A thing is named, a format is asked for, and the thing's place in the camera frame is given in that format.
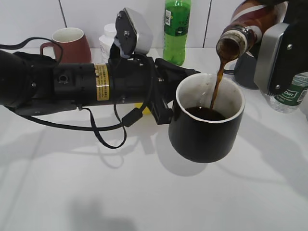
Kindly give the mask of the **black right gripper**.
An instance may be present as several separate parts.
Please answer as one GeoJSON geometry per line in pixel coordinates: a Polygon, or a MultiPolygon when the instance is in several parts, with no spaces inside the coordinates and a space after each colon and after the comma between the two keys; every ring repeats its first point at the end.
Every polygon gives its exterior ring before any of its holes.
{"type": "Polygon", "coordinates": [[[284,22],[291,26],[295,42],[297,73],[308,71],[308,1],[289,0],[284,22]]]}

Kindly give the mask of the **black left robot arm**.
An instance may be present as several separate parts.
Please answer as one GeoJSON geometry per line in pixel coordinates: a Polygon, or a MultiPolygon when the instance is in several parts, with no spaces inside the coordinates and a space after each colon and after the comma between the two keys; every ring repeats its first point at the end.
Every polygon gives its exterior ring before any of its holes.
{"type": "Polygon", "coordinates": [[[0,53],[0,103],[34,121],[39,116],[88,106],[141,103],[157,124],[169,124],[168,103],[179,83],[196,70],[136,53],[106,64],[61,64],[25,52],[0,53]]]}

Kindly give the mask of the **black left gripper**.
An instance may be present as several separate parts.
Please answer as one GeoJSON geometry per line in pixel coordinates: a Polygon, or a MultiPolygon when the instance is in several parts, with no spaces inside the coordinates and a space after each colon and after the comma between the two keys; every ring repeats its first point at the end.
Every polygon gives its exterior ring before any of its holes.
{"type": "Polygon", "coordinates": [[[158,125],[171,123],[173,112],[167,104],[173,100],[172,84],[200,73],[140,54],[131,60],[110,58],[107,66],[111,100],[117,104],[142,103],[141,107],[149,108],[158,125]]]}

